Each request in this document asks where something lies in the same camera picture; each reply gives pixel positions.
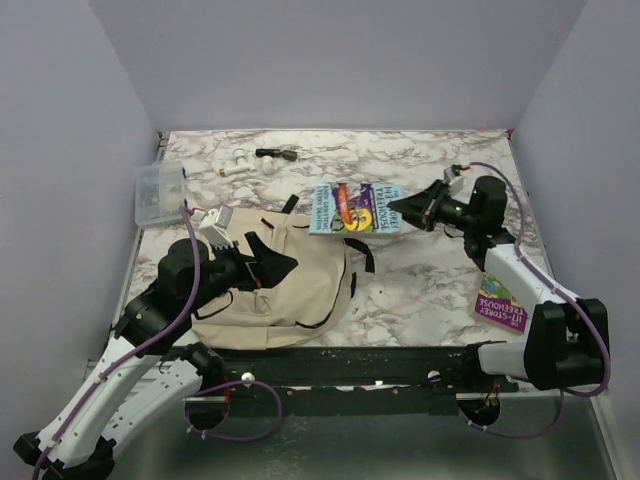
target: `white marble surface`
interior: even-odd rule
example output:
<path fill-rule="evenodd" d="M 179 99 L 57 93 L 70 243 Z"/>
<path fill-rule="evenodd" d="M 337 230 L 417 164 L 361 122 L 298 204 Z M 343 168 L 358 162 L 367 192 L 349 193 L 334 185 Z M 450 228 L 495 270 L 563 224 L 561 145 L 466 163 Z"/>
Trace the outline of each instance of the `white marble surface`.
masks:
<path fill-rule="evenodd" d="M 233 166 L 232 152 L 244 148 L 292 148 L 295 163 L 280 160 L 281 169 L 266 176 L 259 170 L 222 178 L 218 169 Z M 405 194 L 426 188 L 453 163 L 482 161 L 498 166 L 519 186 L 504 132 L 353 132 L 238 131 L 176 132 L 165 161 L 181 160 L 187 171 L 190 206 L 231 206 L 280 210 L 292 193 L 300 197 L 298 213 L 310 212 L 310 194 L 326 181 L 390 182 Z M 459 195 L 467 200 L 477 176 L 490 173 L 474 167 Z M 510 200 L 507 227 L 516 233 L 518 212 Z M 157 262 L 171 243 L 187 236 L 182 225 L 145 230 L 129 298 L 138 295 L 156 275 Z M 461 239 L 442 229 L 426 233 L 403 226 L 393 239 L 368 242 L 376 273 L 364 272 L 354 254 L 358 288 L 349 313 L 332 331 L 308 345 L 418 346 L 465 345 L 484 340 L 516 340 L 511 333 L 469 316 L 479 273 L 467 258 Z M 529 254 L 541 255 L 531 219 L 524 240 Z"/>

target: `purple book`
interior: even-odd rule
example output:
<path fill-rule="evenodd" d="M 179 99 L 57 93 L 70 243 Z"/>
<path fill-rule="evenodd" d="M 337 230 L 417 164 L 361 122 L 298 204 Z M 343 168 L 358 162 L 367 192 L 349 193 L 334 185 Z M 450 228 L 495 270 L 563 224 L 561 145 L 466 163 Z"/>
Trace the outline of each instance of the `purple book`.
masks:
<path fill-rule="evenodd" d="M 309 233 L 320 235 L 392 235 L 402 216 L 387 204 L 402 197 L 402 187 L 383 183 L 323 183 L 311 199 Z"/>
<path fill-rule="evenodd" d="M 482 275 L 474 316 L 518 333 L 524 333 L 527 326 L 527 311 L 513 298 L 507 287 L 488 273 Z"/>

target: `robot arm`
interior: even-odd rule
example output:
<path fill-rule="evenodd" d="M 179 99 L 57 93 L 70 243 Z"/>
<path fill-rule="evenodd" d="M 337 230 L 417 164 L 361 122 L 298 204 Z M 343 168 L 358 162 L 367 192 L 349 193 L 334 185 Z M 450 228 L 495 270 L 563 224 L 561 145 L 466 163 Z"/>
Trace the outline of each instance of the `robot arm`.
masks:
<path fill-rule="evenodd" d="M 218 224 L 221 212 L 209 213 L 200 231 L 212 243 L 214 258 L 197 241 L 200 281 L 189 313 L 230 288 L 273 288 L 298 265 L 270 250 L 255 232 L 245 234 L 254 256 L 241 254 Z M 191 328 L 190 315 L 174 323 L 192 295 L 194 247 L 184 239 L 169 248 L 158 264 L 157 279 L 127 304 L 104 354 L 73 399 L 40 432 L 16 441 L 16 453 L 36 467 L 34 478 L 43 469 L 45 479 L 106 479 L 119 452 L 174 402 L 224 383 L 222 359 L 192 334 L 194 343 L 180 350 L 171 368 L 127 400 L 140 378 Z M 148 346 L 140 350 L 143 344 Z"/>
<path fill-rule="evenodd" d="M 444 180 L 393 201 L 389 207 L 416 228 L 432 231 L 442 223 L 462 231 L 467 256 L 506 285 L 532 314 L 526 343 L 472 345 L 471 368 L 490 375 L 509 375 L 540 390 L 606 384 L 607 360 L 603 354 L 606 350 L 608 356 L 609 339 L 605 306 L 597 299 L 582 299 L 562 288 L 520 250 L 516 238 L 503 226 L 507 205 L 504 181 L 480 177 L 468 204 L 453 199 L 451 181 L 466 169 L 454 165 L 445 170 Z M 583 321 L 582 314 L 593 329 Z"/>

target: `clear plastic container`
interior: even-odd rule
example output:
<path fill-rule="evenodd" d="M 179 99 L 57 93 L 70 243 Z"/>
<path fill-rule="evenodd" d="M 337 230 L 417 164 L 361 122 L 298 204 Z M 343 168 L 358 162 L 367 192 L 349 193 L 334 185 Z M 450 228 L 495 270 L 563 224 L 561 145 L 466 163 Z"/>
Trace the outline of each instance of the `clear plastic container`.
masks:
<path fill-rule="evenodd" d="M 152 227 L 180 220 L 184 205 L 182 162 L 160 162 L 142 167 L 136 177 L 136 223 Z"/>

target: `white wall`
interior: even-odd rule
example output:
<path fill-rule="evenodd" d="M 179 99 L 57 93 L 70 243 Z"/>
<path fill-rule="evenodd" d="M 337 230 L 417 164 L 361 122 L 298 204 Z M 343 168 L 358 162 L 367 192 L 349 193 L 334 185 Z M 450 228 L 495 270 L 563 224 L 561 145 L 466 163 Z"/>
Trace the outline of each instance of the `white wall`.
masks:
<path fill-rule="evenodd" d="M 0 465 L 97 353 L 134 234 L 136 165 L 157 136 L 83 0 L 0 7 Z"/>
<path fill-rule="evenodd" d="M 554 273 L 609 310 L 612 400 L 638 472 L 639 24 L 635 0 L 590 0 L 514 137 Z"/>
<path fill-rule="evenodd" d="M 155 125 L 514 127 L 585 0 L 90 0 Z"/>

